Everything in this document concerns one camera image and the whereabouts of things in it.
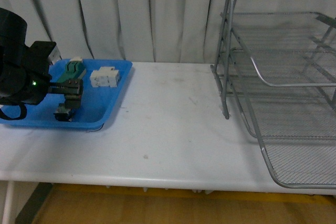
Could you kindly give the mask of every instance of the small part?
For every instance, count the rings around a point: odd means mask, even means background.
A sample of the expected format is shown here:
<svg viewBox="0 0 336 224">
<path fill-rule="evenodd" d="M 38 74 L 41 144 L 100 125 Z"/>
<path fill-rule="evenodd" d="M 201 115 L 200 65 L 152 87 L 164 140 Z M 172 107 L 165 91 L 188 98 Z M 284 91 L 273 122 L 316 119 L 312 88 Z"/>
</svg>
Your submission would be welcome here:
<svg viewBox="0 0 336 224">
<path fill-rule="evenodd" d="M 71 122 L 75 111 L 75 109 L 67 109 L 64 103 L 60 103 L 54 112 L 55 119 L 60 122 Z"/>
<path fill-rule="evenodd" d="M 91 85 L 96 87 L 115 88 L 120 80 L 119 70 L 114 67 L 101 67 L 94 70 L 90 76 Z"/>
<path fill-rule="evenodd" d="M 66 64 L 64 73 L 57 82 L 65 82 L 69 79 L 82 79 L 85 74 L 86 68 L 83 64 L 83 60 L 78 57 L 73 58 Z"/>
</svg>

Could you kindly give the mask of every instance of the white block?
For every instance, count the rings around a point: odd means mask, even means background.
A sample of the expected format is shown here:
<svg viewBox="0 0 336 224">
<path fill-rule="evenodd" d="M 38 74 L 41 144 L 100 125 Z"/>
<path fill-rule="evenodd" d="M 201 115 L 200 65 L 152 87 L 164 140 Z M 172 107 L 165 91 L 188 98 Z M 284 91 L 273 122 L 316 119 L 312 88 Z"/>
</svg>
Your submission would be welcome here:
<svg viewBox="0 0 336 224">
<path fill-rule="evenodd" d="M 90 76 L 91 85 L 94 88 L 115 88 L 118 85 L 119 79 L 119 70 L 115 70 L 114 67 L 101 67 L 99 70 L 94 70 Z"/>
</svg>

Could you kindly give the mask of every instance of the green block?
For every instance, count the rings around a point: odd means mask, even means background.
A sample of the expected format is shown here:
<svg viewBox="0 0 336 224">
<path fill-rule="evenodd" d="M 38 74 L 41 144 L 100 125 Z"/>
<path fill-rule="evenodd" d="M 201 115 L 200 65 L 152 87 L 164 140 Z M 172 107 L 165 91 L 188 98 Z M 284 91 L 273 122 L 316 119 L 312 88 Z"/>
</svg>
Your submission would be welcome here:
<svg viewBox="0 0 336 224">
<path fill-rule="evenodd" d="M 65 66 L 65 71 L 57 82 L 65 82 L 69 79 L 81 79 L 86 74 L 86 68 L 81 61 L 70 61 Z"/>
</svg>

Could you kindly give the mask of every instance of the desk organizer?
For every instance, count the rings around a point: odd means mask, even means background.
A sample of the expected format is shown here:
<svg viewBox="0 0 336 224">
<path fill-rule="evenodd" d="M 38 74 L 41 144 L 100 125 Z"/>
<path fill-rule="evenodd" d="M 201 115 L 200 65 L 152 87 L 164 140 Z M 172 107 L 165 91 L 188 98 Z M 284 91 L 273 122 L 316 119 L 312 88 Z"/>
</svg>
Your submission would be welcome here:
<svg viewBox="0 0 336 224">
<path fill-rule="evenodd" d="M 336 20 L 316 12 L 234 13 L 234 5 L 226 0 L 211 66 L 225 118 L 230 87 L 277 184 L 336 189 Z"/>
<path fill-rule="evenodd" d="M 50 66 L 49 73 L 55 82 L 64 72 L 65 65 L 69 60 L 57 61 Z M 62 94 L 47 94 L 39 105 L 27 105 L 27 117 L 23 120 L 6 121 L 0 123 L 14 126 L 47 127 L 47 128 L 70 128 L 80 130 L 96 130 L 103 126 L 109 118 L 121 90 L 125 86 L 130 73 L 132 63 L 126 60 L 83 60 L 87 73 L 83 77 L 83 95 L 81 107 L 76 111 L 72 122 L 59 122 L 54 117 L 54 112 L 59 103 L 64 102 Z M 114 66 L 119 70 L 120 81 L 116 88 L 98 87 L 93 88 L 90 83 L 92 71 L 100 67 Z M 19 114 L 17 106 L 3 106 L 5 114 L 15 117 Z"/>
</svg>

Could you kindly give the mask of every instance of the blue tray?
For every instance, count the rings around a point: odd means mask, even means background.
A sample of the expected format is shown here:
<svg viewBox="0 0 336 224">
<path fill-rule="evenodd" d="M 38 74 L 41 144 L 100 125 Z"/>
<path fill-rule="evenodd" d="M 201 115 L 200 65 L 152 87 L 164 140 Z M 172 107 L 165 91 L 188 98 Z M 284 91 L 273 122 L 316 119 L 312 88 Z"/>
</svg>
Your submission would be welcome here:
<svg viewBox="0 0 336 224">
<path fill-rule="evenodd" d="M 69 60 L 58 61 L 50 66 L 49 73 L 52 75 L 52 81 L 55 82 L 64 72 L 65 65 Z M 59 122 L 54 117 L 54 112 L 59 103 L 64 103 L 64 95 L 47 94 L 39 105 L 26 105 L 27 117 L 22 120 L 7 121 L 0 119 L 0 123 L 15 126 L 33 126 L 48 128 L 72 128 L 83 130 L 95 130 L 104 124 L 109 118 L 113 107 L 117 101 L 118 95 L 122 90 L 126 78 L 132 68 L 132 63 L 126 60 L 83 60 L 87 73 L 83 77 L 84 90 L 81 107 L 76 111 L 72 122 Z M 120 81 L 116 88 L 99 87 L 93 88 L 90 83 L 92 71 L 100 67 L 114 66 L 119 70 Z M 2 110 L 11 117 L 19 115 L 18 106 L 3 106 Z"/>
</svg>

